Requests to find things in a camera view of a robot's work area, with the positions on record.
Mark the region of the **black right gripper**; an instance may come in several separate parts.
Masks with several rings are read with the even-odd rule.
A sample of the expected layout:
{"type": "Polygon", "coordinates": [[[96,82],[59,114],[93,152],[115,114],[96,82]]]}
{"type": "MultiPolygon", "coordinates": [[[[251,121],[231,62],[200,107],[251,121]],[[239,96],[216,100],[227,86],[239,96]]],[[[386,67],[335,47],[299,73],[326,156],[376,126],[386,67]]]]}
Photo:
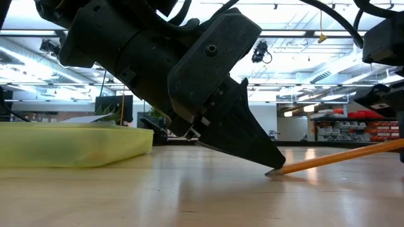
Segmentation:
{"type": "MultiPolygon", "coordinates": [[[[400,139],[404,138],[403,82],[395,82],[389,86],[376,84],[364,88],[356,93],[353,100],[383,117],[397,117],[399,114],[400,139]]],[[[403,147],[400,161],[404,163],[403,147]]]]}

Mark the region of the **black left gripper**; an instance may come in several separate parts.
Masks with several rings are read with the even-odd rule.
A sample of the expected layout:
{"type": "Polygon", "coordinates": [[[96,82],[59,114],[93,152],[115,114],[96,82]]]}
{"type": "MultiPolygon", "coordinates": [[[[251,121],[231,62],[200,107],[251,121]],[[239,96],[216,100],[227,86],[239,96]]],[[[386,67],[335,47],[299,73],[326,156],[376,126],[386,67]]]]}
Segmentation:
{"type": "Polygon", "coordinates": [[[248,80],[237,83],[229,75],[261,31],[237,8],[189,33],[149,28],[131,38],[115,73],[168,119],[176,136],[196,131],[201,146],[279,169],[285,157],[249,109],[248,80]]]}

